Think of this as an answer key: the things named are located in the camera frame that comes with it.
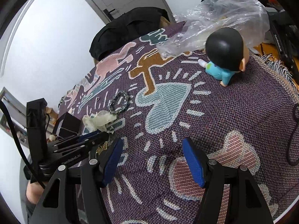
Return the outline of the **left hand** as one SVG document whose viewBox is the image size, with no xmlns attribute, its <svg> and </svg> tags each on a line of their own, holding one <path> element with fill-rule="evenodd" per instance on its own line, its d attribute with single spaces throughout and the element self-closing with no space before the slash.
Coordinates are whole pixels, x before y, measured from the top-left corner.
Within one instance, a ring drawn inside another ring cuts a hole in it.
<svg viewBox="0 0 299 224">
<path fill-rule="evenodd" d="M 29 181 L 26 188 L 26 197 L 30 203 L 36 205 L 43 194 L 43 191 L 44 188 L 39 183 L 31 183 Z"/>
</svg>

